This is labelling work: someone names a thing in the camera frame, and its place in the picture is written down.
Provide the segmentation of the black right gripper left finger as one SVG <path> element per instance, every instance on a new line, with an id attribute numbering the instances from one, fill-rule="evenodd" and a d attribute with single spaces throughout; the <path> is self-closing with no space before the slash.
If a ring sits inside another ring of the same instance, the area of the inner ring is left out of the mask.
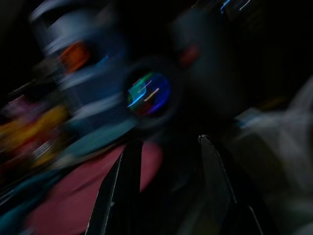
<path id="1" fill-rule="evenodd" d="M 138 235 L 143 142 L 127 144 L 99 188 L 85 234 Z"/>

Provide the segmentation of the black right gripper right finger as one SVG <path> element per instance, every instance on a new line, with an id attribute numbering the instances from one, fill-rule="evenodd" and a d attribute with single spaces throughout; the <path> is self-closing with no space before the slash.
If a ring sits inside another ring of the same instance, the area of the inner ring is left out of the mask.
<path id="1" fill-rule="evenodd" d="M 263 229 L 239 194 L 227 159 L 207 135 L 200 135 L 201 156 L 213 225 L 219 235 L 262 235 Z"/>

